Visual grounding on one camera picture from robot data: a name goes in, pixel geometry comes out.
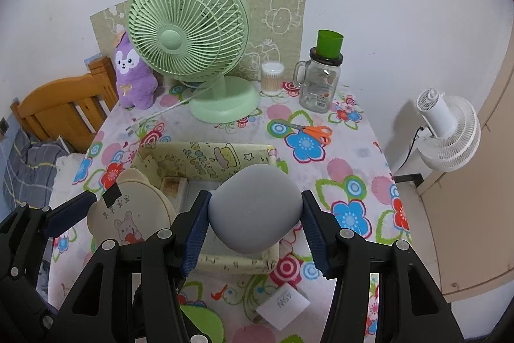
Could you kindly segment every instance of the yellow bow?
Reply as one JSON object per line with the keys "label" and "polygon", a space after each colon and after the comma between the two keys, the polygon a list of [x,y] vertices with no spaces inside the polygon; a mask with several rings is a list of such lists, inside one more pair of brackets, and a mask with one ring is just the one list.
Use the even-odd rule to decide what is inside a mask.
{"label": "yellow bow", "polygon": [[120,85],[120,89],[123,89],[123,96],[127,96],[127,91],[132,89],[132,85]]}

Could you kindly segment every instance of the orange scissors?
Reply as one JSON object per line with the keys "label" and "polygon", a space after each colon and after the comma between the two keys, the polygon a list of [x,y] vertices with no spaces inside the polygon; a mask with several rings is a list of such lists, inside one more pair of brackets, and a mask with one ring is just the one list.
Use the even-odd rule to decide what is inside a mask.
{"label": "orange scissors", "polygon": [[324,146],[329,145],[331,140],[330,136],[332,135],[332,129],[325,125],[311,127],[309,125],[296,125],[291,124],[290,122],[284,120],[273,120],[277,124],[285,125],[286,127],[294,128],[295,130],[304,132],[308,136],[311,136],[315,140],[319,141]]}

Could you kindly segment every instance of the plush alpaca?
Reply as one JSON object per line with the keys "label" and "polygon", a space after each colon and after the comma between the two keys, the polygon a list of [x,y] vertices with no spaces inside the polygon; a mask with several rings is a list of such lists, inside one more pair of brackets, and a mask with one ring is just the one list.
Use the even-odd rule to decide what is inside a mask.
{"label": "plush alpaca", "polygon": [[157,79],[124,33],[115,54],[116,89],[123,108],[148,109],[154,103]]}

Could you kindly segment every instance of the wooden headboard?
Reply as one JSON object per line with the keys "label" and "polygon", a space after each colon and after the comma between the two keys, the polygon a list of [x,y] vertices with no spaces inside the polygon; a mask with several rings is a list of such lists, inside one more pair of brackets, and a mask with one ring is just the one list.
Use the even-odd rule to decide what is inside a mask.
{"label": "wooden headboard", "polygon": [[[20,126],[40,140],[56,140],[61,135],[77,151],[85,153],[106,118],[98,97],[109,110],[118,101],[111,60],[101,57],[88,67],[88,74],[54,80],[30,92],[21,103],[13,102],[11,110]],[[88,128],[76,105],[94,132]]]}

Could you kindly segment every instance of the white card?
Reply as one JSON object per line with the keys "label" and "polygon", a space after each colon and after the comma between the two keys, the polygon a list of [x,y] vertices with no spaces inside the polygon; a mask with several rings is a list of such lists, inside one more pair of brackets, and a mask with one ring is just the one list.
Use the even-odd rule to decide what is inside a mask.
{"label": "white card", "polygon": [[310,302],[288,283],[282,285],[268,300],[257,307],[257,312],[277,330],[298,317]]}

